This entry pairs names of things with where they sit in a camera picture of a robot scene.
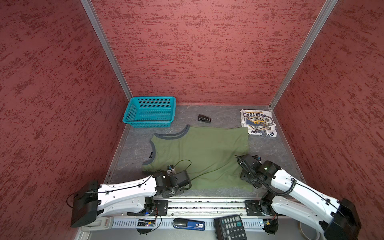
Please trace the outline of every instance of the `aluminum frame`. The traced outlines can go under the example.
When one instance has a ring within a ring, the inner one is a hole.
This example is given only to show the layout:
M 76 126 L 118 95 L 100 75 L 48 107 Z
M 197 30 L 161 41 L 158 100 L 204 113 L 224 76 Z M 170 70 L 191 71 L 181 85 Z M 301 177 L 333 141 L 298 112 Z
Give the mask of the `aluminum frame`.
M 273 97 L 269 107 L 271 110 L 273 110 L 277 104 L 277 102 L 280 100 L 281 96 L 283 95 L 285 89 L 289 85 L 290 81 L 292 80 L 293 75 L 295 74 L 296 70 L 299 68 L 301 62 L 303 61 L 305 55 L 311 48 L 314 40 L 316 39 L 317 35 L 319 34 L 321 28 L 324 26 L 326 20 L 328 19 L 329 15 L 331 14 L 333 8 L 335 7 L 338 0 L 327 0 L 322 9 L 319 12 L 319 15 L 317 16 L 315 22 L 312 25 L 312 28 L 310 29 L 307 37 L 305 38 L 303 45 L 301 46 L 299 52 L 296 55 L 296 58 L 294 59 L 291 67 L 289 68 L 287 74 L 285 75 L 285 78 L 283 82 L 281 83 L 279 89 L 277 90 L 275 96 Z
M 91 0 L 81 0 L 81 3 L 85 9 L 85 12 L 88 15 L 88 18 L 93 26 L 93 29 L 96 32 L 96 35 L 100 40 L 100 43 L 105 51 L 105 54 L 107 55 L 109 62 L 112 65 L 113 71 L 115 72 L 116 77 L 120 82 L 121 88 L 123 89 L 125 96 L 127 97 L 128 100 L 130 100 L 132 98 L 132 93 L 129 89 L 127 81 L 125 80 L 124 74 L 121 71 L 119 63 L 113 53 L 113 50 L 108 42 L 107 36 L 105 35 L 105 32 L 101 26 L 99 18 L 97 17 L 96 11 L 92 5 Z
M 275 124 L 276 124 L 276 132 L 277 132 L 277 134 L 280 135 L 281 140 L 283 141 L 284 148 L 287 150 L 287 153 L 288 153 L 290 159 L 293 161 L 292 165 L 294 165 L 295 167 L 297 167 L 297 169 L 299 170 L 299 173 L 300 173 L 300 176 L 299 176 L 299 177 L 300 177 L 300 180 L 306 184 L 305 179 L 304 179 L 304 176 L 303 176 L 303 174 L 302 174 L 302 172 L 301 172 L 301 170 L 300 170 L 299 165 L 297 164 L 297 161 L 296 161 L 296 159 L 295 159 L 295 156 L 293 155 L 292 149 L 291 149 L 291 147 L 289 146 L 289 143 L 288 143 L 287 139 L 285 138 L 285 135 L 284 135 L 284 133 L 283 133 L 283 129 L 281 128 L 280 123 L 279 123 L 279 121 L 277 120 L 277 117 L 276 117 L 276 115 L 275 115 L 275 112 L 274 112 L 273 110 L 271 110 L 271 109 L 270 109 L 270 111 L 271 111 L 271 113 L 272 113 L 272 119 L 273 119 L 273 121 L 274 121 Z
M 111 182 L 111 180 L 112 180 L 113 172 L 115 171 L 116 165 L 119 162 L 119 158 L 120 158 L 120 155 L 121 155 L 121 152 L 122 152 L 122 148 L 124 147 L 125 141 L 127 140 L 127 136 L 128 136 L 128 133 L 129 133 L 130 129 L 131 129 L 131 126 L 129 124 L 126 124 L 125 128 L 124 128 L 124 131 L 123 131 L 123 133 L 121 135 L 121 138 L 120 138 L 120 141 L 119 141 L 119 145 L 116 148 L 115 154 L 113 155 L 112 162 L 111 162 L 111 164 L 109 166 L 109 169 L 108 169 L 108 172 L 107 172 L 107 176 L 104 179 L 103 184 L 109 184 Z

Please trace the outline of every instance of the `black cable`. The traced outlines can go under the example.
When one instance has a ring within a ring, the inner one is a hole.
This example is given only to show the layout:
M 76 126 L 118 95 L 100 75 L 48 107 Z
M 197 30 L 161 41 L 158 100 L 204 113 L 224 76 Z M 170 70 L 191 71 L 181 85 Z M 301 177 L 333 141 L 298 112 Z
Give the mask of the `black cable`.
M 159 223 L 159 225 L 158 225 L 157 227 L 155 227 L 154 229 L 152 229 L 151 231 L 147 232 L 147 233 L 150 233 L 150 232 L 153 232 L 154 230 L 156 230 L 156 229 L 161 225 L 161 223 L 163 222 L 163 218 L 162 218 L 161 215 L 159 215 L 158 213 L 157 213 L 157 214 L 140 214 L 140 215 L 143 215 L 143 216 L 147 216 L 147 215 L 156 215 L 156 217 L 157 217 L 157 216 L 160 217 L 160 223 Z
M 217 171 L 217 170 L 219 170 L 220 168 L 222 168 L 222 167 L 224 167 L 224 166 L 225 166 L 225 165 L 219 167 L 218 169 L 215 169 L 215 170 L 212 170 L 212 171 L 209 171 L 209 172 L 202 173 L 202 174 L 200 174 L 200 175 L 198 175 L 198 176 L 192 178 L 191 181 L 194 180 L 194 179 L 196 179 L 196 178 L 198 178 L 198 177 L 200 177 L 200 176 L 203 176 L 204 174 L 207 174 L 207 173 L 211 173 L 211 172 Z
M 174 167 L 176 168 L 177 164 L 179 164 L 179 162 L 182 162 L 182 161 L 189 161 L 190 162 L 190 164 L 188 165 L 188 167 L 186 169 L 184 169 L 184 171 L 187 170 L 192 165 L 192 161 L 191 160 L 184 159 L 184 160 L 178 161 Z
M 266 189 L 266 188 L 259 188 L 259 187 L 256 187 L 254 184 L 252 184 L 256 189 L 260 189 L 260 190 L 262 190 L 262 189 Z
M 143 185 L 144 183 L 146 183 L 155 173 L 153 173 L 151 176 L 149 176 L 147 178 L 147 180 L 145 180 L 143 183 L 140 183 L 136 186 L 130 186 L 130 187 L 124 187 L 124 188 L 120 188 L 120 189 L 116 189 L 116 190 L 110 190 L 110 191 L 105 191 L 105 192 L 84 192 L 84 193 L 110 193 L 110 192 L 114 192 L 114 191 L 119 191 L 119 190 L 124 190 L 124 189 L 128 189 L 128 188 L 133 188 L 133 187 L 141 187 L 141 185 Z
M 67 200 L 65 201 L 65 202 L 67 203 L 68 207 L 70 207 L 70 208 L 73 208 L 73 206 L 71 206 L 71 205 L 68 203 L 68 199 L 69 199 L 73 194 L 75 194 L 75 192 L 72 193 L 71 195 L 69 195 L 69 196 L 67 197 Z
M 241 166 L 242 167 L 245 167 L 246 171 L 249 172 L 249 174 L 253 177 L 253 178 L 256 178 L 256 176 L 253 174 L 253 171 L 250 169 L 250 166 L 247 164 L 247 162 L 245 162 L 243 159 L 242 159 L 242 156 L 237 156 L 235 155 L 235 157 L 237 158 L 237 161 L 238 162 L 241 162 Z
M 157 210 L 157 207 L 155 207 L 155 209 L 156 209 L 156 217 L 155 217 L 155 222 L 156 222 L 156 219 L 157 219 L 157 216 L 159 214 L 159 211 Z
M 273 190 L 266 182 L 264 182 L 263 180 L 259 179 L 259 178 L 256 178 L 256 181 L 258 183 L 261 183 L 263 184 L 271 193 L 275 194 L 276 196 L 285 196 L 285 195 L 288 195 L 290 194 L 293 189 L 295 188 L 296 186 L 296 183 L 297 183 L 297 180 L 294 179 L 294 178 L 291 178 L 291 181 L 292 181 L 292 184 L 291 184 L 291 187 L 285 191 L 285 192 L 276 192 L 275 190 Z
M 302 186 L 302 187 L 305 187 L 305 188 L 308 189 L 308 190 L 311 190 L 314 194 L 316 194 L 317 196 L 321 197 L 324 201 L 327 201 L 324 197 L 320 196 L 317 192 L 315 192 L 314 190 L 310 189 L 309 187 L 306 187 L 306 186 L 304 186 L 304 185 L 301 185 L 300 183 L 298 183 L 297 185 L 300 185 L 300 186 Z M 333 204 L 330 203 L 330 202 L 328 202 L 328 203 L 329 203 L 332 207 L 336 208 L 336 213 L 339 212 L 341 215 L 343 215 L 343 217 L 344 217 L 345 219 L 347 219 L 347 218 L 344 216 L 344 214 L 343 214 L 342 212 L 340 212 L 339 209 L 338 209 L 337 207 L 335 207 L 335 205 L 333 205 Z

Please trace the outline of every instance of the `marble pattern surface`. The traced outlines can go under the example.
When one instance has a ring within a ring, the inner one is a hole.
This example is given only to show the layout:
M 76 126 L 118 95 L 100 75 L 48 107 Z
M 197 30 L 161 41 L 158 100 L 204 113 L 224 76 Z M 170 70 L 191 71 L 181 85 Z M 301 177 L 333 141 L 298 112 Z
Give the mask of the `marble pattern surface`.
M 173 134 L 180 132 L 189 124 L 191 126 L 211 126 L 234 128 L 241 127 L 240 110 L 259 109 L 268 110 L 266 106 L 207 106 L 207 105 L 177 105 L 175 119 L 170 128 L 133 128 L 123 147 L 119 162 L 115 168 L 111 183 L 120 183 L 143 178 L 142 163 L 146 161 L 152 151 L 149 140 L 154 133 Z M 199 114 L 212 118 L 210 124 L 197 121 Z M 262 161 L 270 160 L 280 165 L 294 177 L 302 179 L 301 172 L 294 159 L 288 155 L 280 135 L 277 137 L 263 137 L 249 135 L 249 153 L 262 157 Z M 206 197 L 261 197 L 265 190 L 254 188 L 253 192 L 242 189 L 202 189 L 188 190 L 183 196 Z

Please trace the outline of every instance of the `red textured wall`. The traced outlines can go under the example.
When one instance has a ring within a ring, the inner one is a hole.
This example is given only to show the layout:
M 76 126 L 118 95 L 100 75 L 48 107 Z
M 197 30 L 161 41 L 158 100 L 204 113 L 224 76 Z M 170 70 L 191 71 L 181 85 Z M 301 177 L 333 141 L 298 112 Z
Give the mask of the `red textured wall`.
M 384 2 L 339 0 L 275 112 L 307 183 L 384 239 Z
M 127 100 L 79 0 L 0 11 L 0 239 L 72 239 L 66 197 L 104 180 Z
M 134 96 L 268 105 L 325 1 L 92 2 Z

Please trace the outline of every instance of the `calculator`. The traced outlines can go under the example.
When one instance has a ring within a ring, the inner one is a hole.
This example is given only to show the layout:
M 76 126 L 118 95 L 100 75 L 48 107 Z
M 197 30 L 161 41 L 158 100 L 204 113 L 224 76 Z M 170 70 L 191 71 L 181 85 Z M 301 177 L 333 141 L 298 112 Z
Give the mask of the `calculator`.
M 240 215 L 214 219 L 217 240 L 247 240 Z

